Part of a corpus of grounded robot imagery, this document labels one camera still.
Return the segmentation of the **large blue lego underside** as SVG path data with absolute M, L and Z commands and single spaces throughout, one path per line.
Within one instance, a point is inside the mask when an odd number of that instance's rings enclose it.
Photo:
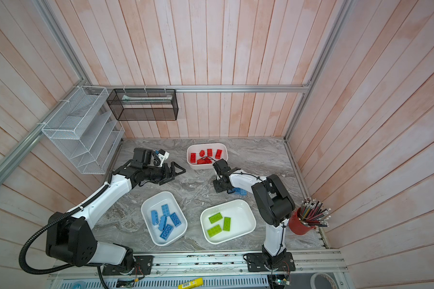
M 232 189 L 228 190 L 227 193 L 228 194 L 240 195 L 241 194 L 241 190 L 240 190 L 240 188 L 232 188 Z

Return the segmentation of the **green lego long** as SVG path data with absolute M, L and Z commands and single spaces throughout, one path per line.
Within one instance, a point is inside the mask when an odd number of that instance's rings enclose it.
M 222 227 L 220 225 L 215 225 L 207 230 L 207 235 L 212 238 L 217 236 L 223 231 Z

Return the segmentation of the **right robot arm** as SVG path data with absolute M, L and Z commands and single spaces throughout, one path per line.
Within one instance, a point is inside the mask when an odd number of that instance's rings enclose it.
M 218 160 L 213 168 L 217 175 L 213 181 L 215 191 L 220 193 L 239 188 L 252 193 L 259 214 L 266 223 L 262 251 L 243 256 L 248 271 L 295 271 L 294 259 L 285 244 L 295 203 L 282 180 L 275 174 L 259 177 L 237 167 L 232 169 L 225 160 Z

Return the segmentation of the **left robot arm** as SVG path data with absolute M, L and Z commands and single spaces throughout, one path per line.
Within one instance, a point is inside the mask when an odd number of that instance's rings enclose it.
M 99 242 L 92 232 L 103 214 L 135 187 L 163 185 L 186 172 L 164 150 L 136 148 L 131 160 L 114 170 L 108 181 L 84 202 L 48 220 L 46 253 L 70 266 L 111 265 L 123 274 L 135 268 L 131 248 Z

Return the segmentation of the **blue lego small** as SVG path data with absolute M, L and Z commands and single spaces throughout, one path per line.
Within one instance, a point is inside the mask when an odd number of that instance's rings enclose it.
M 166 216 L 166 217 L 170 216 L 170 209 L 169 209 L 168 204 L 162 205 L 161 209 L 162 209 L 162 213 L 164 216 Z

